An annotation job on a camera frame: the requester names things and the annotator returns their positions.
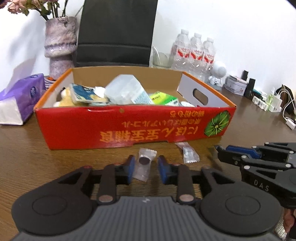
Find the flower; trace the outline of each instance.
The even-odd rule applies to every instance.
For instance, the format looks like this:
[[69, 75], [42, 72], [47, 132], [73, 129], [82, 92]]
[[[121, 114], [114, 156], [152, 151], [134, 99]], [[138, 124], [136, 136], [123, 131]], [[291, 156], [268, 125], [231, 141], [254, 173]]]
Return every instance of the flower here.
[[0, 0], [0, 9], [4, 8], [8, 2], [9, 0]]
[[11, 13], [17, 14], [22, 12], [25, 9], [25, 4], [27, 0], [12, 0], [11, 4], [8, 6], [8, 11]]

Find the wooden table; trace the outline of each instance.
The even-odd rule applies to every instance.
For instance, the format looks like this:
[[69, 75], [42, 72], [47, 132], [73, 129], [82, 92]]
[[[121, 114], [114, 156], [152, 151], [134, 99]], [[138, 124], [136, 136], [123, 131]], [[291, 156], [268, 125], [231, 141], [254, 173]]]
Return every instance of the wooden table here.
[[[200, 156], [200, 162], [191, 164], [191, 169], [211, 166], [223, 170], [239, 180], [239, 168], [221, 163], [213, 145], [240, 145], [251, 147], [264, 142], [295, 142], [295, 132], [284, 123], [281, 115], [264, 112], [250, 100], [222, 93], [237, 105], [237, 110], [223, 137], [201, 139], [189, 142]], [[35, 116], [24, 126], [0, 127], [0, 240], [7, 241], [17, 234], [11, 217], [12, 203], [23, 193], [41, 186], [57, 177], [84, 165], [102, 169], [105, 165], [123, 162], [128, 155], [137, 155], [140, 147], [157, 151], [169, 162], [182, 162], [182, 155], [175, 144], [159, 142], [138, 144], [129, 148], [96, 150], [55, 150], [50, 151], [42, 137]], [[159, 179], [156, 162], [152, 163], [150, 180], [143, 183], [133, 180], [129, 186], [118, 188], [119, 195], [176, 195], [176, 187], [164, 186]]]

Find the tissue package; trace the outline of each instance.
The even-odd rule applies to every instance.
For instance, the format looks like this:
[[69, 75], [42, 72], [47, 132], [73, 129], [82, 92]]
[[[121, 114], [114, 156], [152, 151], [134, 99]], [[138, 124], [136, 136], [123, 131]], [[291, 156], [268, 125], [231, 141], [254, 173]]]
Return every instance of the tissue package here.
[[45, 92], [43, 74], [18, 80], [0, 92], [0, 124], [22, 125]]

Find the stone textured vase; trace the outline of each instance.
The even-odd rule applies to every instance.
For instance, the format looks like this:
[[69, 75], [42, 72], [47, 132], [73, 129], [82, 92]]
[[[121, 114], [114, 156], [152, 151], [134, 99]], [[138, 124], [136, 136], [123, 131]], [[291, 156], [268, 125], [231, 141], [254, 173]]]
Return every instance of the stone textured vase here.
[[76, 17], [59, 17], [46, 21], [45, 57], [50, 58], [49, 75], [58, 79], [74, 67], [72, 53], [77, 49]]

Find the cardboard box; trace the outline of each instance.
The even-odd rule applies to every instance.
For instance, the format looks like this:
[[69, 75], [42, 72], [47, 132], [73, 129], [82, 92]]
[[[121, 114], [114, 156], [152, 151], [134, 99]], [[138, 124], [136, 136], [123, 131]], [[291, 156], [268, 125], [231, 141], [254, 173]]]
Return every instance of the cardboard box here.
[[[105, 87], [119, 74], [133, 74], [147, 93], [161, 91], [197, 107], [52, 107], [57, 95], [70, 83]], [[181, 142], [221, 136], [235, 109], [234, 103], [187, 73], [135, 66], [69, 69], [34, 108], [52, 150], [124, 147], [140, 142]]]

